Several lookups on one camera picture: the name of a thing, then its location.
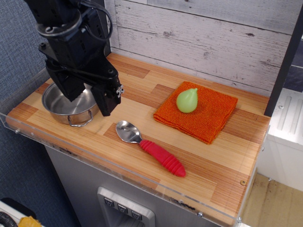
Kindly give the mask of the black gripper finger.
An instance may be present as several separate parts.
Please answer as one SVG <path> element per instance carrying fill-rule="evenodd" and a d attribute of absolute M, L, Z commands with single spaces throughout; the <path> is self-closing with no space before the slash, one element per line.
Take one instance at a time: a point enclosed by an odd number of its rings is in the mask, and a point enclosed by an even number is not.
<path fill-rule="evenodd" d="M 121 103 L 119 81 L 93 85 L 91 92 L 103 116 L 110 116 L 115 107 Z"/>
<path fill-rule="evenodd" d="M 53 82 L 70 102 L 75 100 L 85 89 L 83 81 L 60 66 L 47 63 L 46 69 Z"/>

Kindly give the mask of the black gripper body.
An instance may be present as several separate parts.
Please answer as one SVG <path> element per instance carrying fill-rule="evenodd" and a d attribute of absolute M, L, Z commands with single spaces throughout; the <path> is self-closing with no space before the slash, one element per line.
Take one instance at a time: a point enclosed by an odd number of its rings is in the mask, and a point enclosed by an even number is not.
<path fill-rule="evenodd" d="M 90 85 L 119 81 L 118 71 L 104 54 L 106 40 L 102 35 L 74 35 L 68 39 L 50 38 L 40 43 L 45 64 L 60 66 Z"/>

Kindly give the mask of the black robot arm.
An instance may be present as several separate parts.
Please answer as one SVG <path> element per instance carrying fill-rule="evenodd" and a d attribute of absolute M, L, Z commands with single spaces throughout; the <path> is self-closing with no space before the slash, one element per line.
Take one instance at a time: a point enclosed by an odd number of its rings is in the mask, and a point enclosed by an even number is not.
<path fill-rule="evenodd" d="M 38 33 L 47 39 L 39 46 L 46 69 L 60 91 L 74 101 L 91 86 L 103 114 L 109 116 L 121 103 L 123 86 L 118 71 L 107 60 L 112 24 L 103 25 L 99 12 L 112 22 L 104 6 L 91 0 L 28 0 Z"/>

